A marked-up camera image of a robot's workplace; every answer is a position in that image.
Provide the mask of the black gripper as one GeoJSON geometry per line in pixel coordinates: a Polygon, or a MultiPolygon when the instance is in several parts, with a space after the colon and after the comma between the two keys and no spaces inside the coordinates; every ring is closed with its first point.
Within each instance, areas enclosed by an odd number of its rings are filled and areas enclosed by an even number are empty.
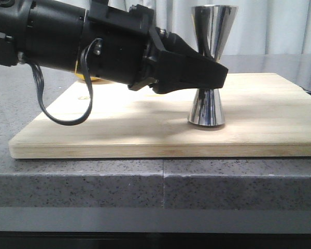
{"type": "Polygon", "coordinates": [[[91,1],[80,50],[90,47],[91,77],[126,84],[137,91],[149,85],[157,94],[183,89],[222,88],[228,68],[191,48],[179,35],[155,27],[154,10],[143,5],[129,11],[91,1]],[[158,33],[166,50],[157,50],[158,33]]]}

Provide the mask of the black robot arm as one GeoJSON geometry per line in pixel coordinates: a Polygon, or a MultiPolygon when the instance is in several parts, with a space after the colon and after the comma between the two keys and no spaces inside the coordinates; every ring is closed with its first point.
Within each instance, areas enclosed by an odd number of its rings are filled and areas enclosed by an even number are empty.
{"type": "Polygon", "coordinates": [[[154,11],[129,11],[91,1],[89,9],[58,1],[0,1],[0,65],[18,63],[18,53],[39,65],[81,72],[89,48],[92,77],[157,94],[217,89],[228,69],[192,49],[180,36],[154,24],[154,11]]]}

